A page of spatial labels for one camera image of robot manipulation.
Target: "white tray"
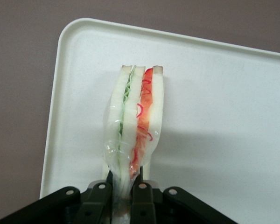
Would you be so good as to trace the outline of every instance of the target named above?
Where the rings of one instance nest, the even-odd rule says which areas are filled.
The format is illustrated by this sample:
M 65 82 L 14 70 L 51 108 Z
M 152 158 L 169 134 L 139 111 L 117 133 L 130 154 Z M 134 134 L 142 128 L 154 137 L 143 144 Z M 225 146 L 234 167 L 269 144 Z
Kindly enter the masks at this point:
M 150 179 L 236 222 L 280 224 L 280 54 L 93 19 L 59 39 L 41 197 L 102 178 L 103 114 L 123 64 L 164 67 Z

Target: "plastic wrap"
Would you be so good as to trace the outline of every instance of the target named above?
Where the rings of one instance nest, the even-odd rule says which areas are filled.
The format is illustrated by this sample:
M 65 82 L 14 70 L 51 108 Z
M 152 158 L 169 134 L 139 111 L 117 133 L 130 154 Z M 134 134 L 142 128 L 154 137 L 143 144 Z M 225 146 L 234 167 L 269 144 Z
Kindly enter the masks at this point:
M 113 173 L 112 223 L 129 223 L 130 191 L 161 133 L 162 67 L 122 66 L 106 109 L 104 154 Z

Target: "screw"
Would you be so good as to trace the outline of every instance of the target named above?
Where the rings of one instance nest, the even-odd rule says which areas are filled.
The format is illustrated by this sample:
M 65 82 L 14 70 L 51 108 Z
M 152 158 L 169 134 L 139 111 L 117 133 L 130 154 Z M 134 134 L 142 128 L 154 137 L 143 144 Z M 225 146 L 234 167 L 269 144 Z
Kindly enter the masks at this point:
M 141 184 L 139 184 L 139 188 L 141 188 L 141 189 L 145 189 L 147 186 L 146 186 L 146 184 L 145 183 L 141 183 Z
M 170 189 L 169 194 L 171 195 L 177 195 L 177 191 L 175 189 Z
M 104 185 L 104 184 L 100 184 L 99 186 L 98 186 L 98 188 L 100 188 L 100 189 L 104 189 L 106 187 L 106 185 Z
M 74 193 L 73 190 L 68 190 L 65 194 L 66 194 L 66 195 L 72 195 L 73 193 Z

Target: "gray background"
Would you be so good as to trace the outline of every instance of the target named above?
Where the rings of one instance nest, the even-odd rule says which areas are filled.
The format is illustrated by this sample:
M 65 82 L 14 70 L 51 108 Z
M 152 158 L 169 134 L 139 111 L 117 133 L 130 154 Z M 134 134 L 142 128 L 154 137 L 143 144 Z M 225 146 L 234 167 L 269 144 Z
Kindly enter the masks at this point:
M 0 0 L 0 218 L 39 198 L 58 38 L 84 17 L 280 52 L 280 0 Z

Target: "tomato slice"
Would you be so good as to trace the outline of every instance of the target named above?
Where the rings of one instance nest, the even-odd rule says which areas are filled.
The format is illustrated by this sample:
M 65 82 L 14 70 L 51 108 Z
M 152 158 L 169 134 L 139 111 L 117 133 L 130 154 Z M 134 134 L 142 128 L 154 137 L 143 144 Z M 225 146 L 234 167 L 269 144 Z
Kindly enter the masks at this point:
M 146 139 L 150 136 L 150 141 L 153 140 L 152 135 L 148 132 L 149 129 L 149 107 L 153 103 L 153 68 L 147 69 L 142 78 L 142 87 L 140 94 L 141 112 L 137 116 L 137 136 L 136 144 L 132 150 L 133 159 L 130 162 L 130 177 L 133 178 L 138 174 L 141 165 L 141 159 L 145 153 Z

